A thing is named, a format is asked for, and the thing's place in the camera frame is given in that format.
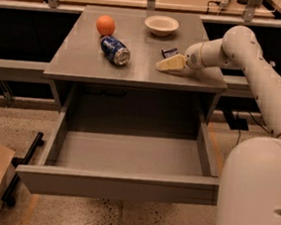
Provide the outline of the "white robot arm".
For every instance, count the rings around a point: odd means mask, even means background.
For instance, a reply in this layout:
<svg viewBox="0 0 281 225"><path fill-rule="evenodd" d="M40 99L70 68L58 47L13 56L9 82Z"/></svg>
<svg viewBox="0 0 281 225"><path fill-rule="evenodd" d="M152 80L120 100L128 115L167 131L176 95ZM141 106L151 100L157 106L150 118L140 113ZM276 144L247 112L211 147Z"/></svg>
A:
<svg viewBox="0 0 281 225"><path fill-rule="evenodd" d="M244 74L268 134L243 141L228 154L216 225L281 225L281 76L265 60L254 32L234 26L221 39L194 44L182 55L162 59L156 69L228 65Z"/></svg>

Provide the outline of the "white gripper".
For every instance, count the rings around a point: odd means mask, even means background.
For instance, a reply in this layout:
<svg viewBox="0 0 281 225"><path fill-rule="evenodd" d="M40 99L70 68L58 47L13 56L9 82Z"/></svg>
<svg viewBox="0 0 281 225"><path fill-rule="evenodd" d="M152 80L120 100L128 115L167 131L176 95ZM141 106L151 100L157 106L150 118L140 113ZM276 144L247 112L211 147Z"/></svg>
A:
<svg viewBox="0 0 281 225"><path fill-rule="evenodd" d="M202 62L201 49L203 44L193 44L191 47L188 47L184 55L175 55L165 59L162 59L156 64L157 70L169 71L169 70L178 70L183 68L186 63L190 68L194 70L201 69L204 67Z"/></svg>

